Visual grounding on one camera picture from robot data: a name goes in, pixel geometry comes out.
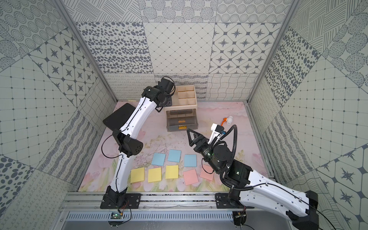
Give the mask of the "clear grey drawer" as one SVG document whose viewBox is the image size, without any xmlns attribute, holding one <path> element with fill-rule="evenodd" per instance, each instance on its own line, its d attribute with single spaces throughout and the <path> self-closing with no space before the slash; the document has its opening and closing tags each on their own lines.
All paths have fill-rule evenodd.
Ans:
<svg viewBox="0 0 368 230">
<path fill-rule="evenodd" d="M 166 123 L 168 132 L 198 129 L 196 109 L 166 111 Z"/>
</svg>

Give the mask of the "beige desktop drawer organizer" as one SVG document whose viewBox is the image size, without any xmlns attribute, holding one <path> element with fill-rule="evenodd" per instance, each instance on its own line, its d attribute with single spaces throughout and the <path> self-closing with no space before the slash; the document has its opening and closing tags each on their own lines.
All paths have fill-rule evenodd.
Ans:
<svg viewBox="0 0 368 230">
<path fill-rule="evenodd" d="M 194 85 L 177 86 L 172 96 L 172 105 L 165 107 L 163 110 L 188 110 L 197 109 L 197 96 Z"/>
</svg>

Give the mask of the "pink sticky pad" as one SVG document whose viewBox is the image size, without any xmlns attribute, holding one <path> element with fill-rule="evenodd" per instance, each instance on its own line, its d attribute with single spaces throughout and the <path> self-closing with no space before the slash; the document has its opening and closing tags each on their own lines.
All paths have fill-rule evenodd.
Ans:
<svg viewBox="0 0 368 230">
<path fill-rule="evenodd" d="M 196 184 L 199 182 L 195 169 L 183 172 L 183 178 L 186 186 Z"/>
<path fill-rule="evenodd" d="M 214 174 L 213 169 L 209 165 L 203 165 L 200 177 L 208 181 L 213 181 Z"/>
</svg>

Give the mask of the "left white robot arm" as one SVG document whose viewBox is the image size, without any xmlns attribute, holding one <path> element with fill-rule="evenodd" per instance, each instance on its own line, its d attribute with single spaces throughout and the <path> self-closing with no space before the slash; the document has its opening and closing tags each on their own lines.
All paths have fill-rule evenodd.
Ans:
<svg viewBox="0 0 368 230">
<path fill-rule="evenodd" d="M 121 196 L 126 193 L 133 162 L 143 149 L 143 143 L 137 139 L 138 134 L 151 112 L 161 112 L 175 90 L 175 86 L 146 87 L 132 115 L 119 130 L 113 132 L 120 154 L 114 179 L 109 186 L 112 192 L 107 192 L 109 195 Z"/>
</svg>

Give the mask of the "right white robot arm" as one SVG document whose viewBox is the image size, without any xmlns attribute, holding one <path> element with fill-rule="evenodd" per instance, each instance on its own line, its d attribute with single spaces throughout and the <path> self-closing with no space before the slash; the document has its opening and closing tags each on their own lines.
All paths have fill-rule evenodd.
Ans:
<svg viewBox="0 0 368 230">
<path fill-rule="evenodd" d="M 204 162 L 219 175 L 229 188 L 228 205 L 235 208 L 254 207 L 279 215 L 298 230 L 319 229 L 318 195 L 313 191 L 300 192 L 263 176 L 250 166 L 235 159 L 238 129 L 228 131 L 214 124 L 210 138 L 188 129 L 189 145 L 202 155 Z"/>
</svg>

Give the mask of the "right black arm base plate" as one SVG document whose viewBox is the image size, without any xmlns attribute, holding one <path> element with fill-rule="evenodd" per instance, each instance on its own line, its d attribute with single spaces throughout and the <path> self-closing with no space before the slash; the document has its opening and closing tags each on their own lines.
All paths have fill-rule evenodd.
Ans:
<svg viewBox="0 0 368 230">
<path fill-rule="evenodd" d="M 217 209 L 254 209 L 252 206 L 244 206 L 239 201 L 228 197 L 227 193 L 216 193 L 215 201 Z"/>
</svg>

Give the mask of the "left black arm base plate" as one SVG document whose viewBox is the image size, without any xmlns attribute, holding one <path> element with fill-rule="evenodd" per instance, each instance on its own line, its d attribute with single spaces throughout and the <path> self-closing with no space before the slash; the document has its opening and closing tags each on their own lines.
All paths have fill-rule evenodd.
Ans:
<svg viewBox="0 0 368 230">
<path fill-rule="evenodd" d="M 128 209 L 138 209 L 141 196 L 142 194 L 104 194 L 100 209 L 120 209 L 125 205 Z"/>
</svg>

